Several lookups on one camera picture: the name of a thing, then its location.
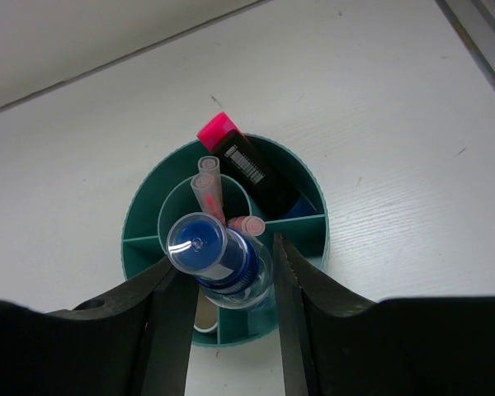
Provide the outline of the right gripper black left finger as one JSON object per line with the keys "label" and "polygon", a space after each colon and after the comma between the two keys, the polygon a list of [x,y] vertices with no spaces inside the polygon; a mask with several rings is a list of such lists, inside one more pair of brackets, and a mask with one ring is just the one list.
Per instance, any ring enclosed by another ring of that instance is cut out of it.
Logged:
{"label": "right gripper black left finger", "polygon": [[182,395],[198,287],[162,259],[74,309],[0,300],[0,395]]}

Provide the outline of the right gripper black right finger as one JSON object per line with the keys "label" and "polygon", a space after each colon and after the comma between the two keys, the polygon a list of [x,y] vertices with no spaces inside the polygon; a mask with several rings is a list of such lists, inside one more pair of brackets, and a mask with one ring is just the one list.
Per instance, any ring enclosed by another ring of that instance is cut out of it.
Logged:
{"label": "right gripper black right finger", "polygon": [[274,237],[288,395],[495,395],[495,296],[370,301]]}

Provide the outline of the clear glue bottle blue cap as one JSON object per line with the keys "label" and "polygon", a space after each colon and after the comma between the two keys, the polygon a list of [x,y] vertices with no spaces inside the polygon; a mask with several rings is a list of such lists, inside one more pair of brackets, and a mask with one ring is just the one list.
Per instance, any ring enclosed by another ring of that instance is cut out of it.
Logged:
{"label": "clear glue bottle blue cap", "polygon": [[165,248],[171,264],[193,276],[220,308],[257,309],[271,299],[274,264],[268,249],[209,214],[181,217],[169,230]]}

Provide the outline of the orange pastel pen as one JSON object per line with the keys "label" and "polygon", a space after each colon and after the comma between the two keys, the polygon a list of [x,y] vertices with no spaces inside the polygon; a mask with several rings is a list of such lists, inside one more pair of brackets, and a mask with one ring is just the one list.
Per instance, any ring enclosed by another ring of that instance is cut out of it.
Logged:
{"label": "orange pastel pen", "polygon": [[245,233],[255,238],[262,236],[266,230],[265,222],[253,215],[232,218],[228,221],[227,225],[240,233]]}

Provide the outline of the pink red pen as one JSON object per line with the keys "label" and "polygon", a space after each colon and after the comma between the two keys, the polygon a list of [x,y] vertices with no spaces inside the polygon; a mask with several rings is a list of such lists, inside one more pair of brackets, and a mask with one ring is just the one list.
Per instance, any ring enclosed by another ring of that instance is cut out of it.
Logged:
{"label": "pink red pen", "polygon": [[219,176],[198,173],[191,179],[191,189],[202,211],[225,224],[222,186]]}

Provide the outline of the pink cap black highlighter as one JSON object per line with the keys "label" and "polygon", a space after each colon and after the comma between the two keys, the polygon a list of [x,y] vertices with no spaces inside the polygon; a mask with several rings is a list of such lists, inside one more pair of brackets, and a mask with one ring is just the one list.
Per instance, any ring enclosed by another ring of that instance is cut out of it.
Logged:
{"label": "pink cap black highlighter", "polygon": [[221,112],[209,121],[197,138],[266,216],[285,218],[296,207],[299,191],[240,132],[226,113]]}

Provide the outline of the purple pastel pen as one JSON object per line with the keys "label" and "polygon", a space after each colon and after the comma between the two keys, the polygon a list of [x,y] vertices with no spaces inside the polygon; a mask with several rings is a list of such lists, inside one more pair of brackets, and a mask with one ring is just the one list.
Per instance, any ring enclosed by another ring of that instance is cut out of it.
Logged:
{"label": "purple pastel pen", "polygon": [[217,182],[220,181],[220,162],[215,156],[204,156],[197,163],[199,174],[211,175]]}

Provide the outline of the blue cap black highlighter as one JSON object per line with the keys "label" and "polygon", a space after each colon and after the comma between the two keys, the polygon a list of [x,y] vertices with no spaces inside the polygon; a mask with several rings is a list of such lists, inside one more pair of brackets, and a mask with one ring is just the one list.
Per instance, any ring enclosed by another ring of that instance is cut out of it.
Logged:
{"label": "blue cap black highlighter", "polygon": [[284,215],[284,219],[293,219],[316,215],[318,211],[311,202],[303,195],[299,197],[294,206]]}

